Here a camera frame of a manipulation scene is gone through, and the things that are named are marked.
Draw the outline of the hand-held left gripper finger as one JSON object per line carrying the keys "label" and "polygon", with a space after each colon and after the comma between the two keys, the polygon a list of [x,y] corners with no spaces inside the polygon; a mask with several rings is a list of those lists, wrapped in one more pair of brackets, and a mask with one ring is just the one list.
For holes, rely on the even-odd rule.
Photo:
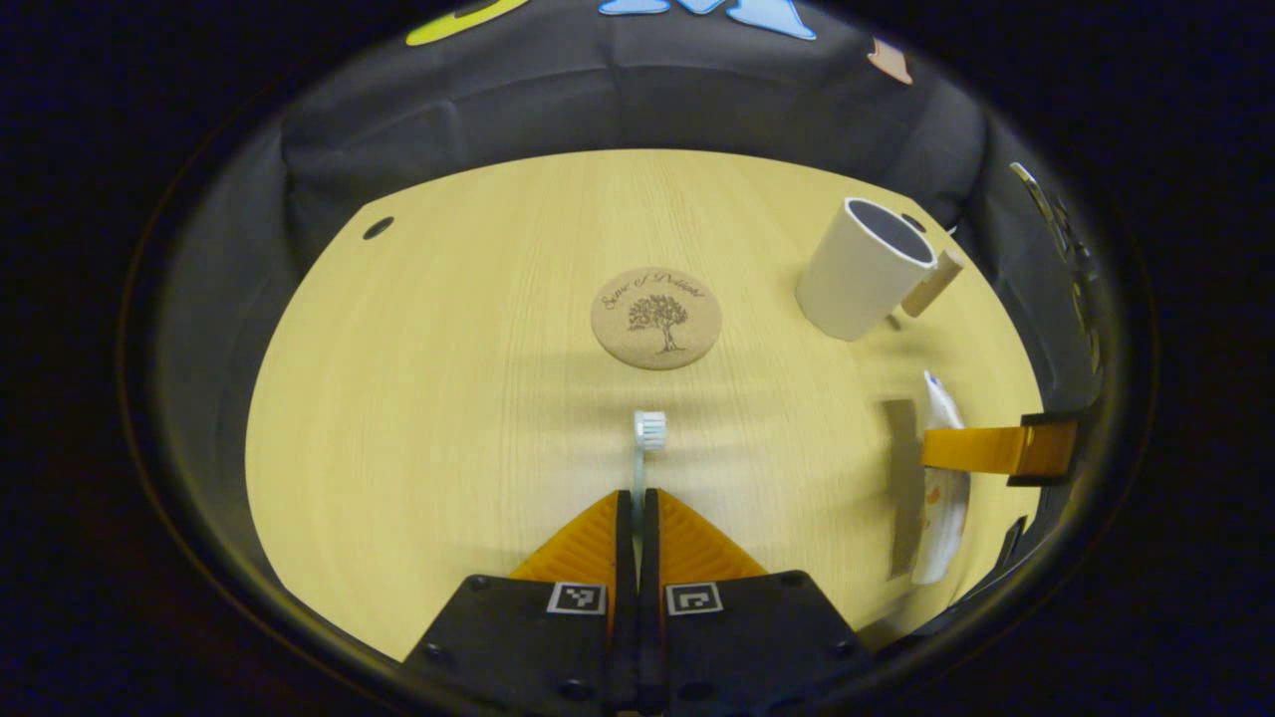
{"label": "hand-held left gripper finger", "polygon": [[638,703],[632,495],[609,492],[510,575],[469,575],[404,660],[468,713],[620,713]]}
{"label": "hand-held left gripper finger", "polygon": [[873,654],[805,572],[768,572],[663,490],[643,495],[638,711],[812,713]]}

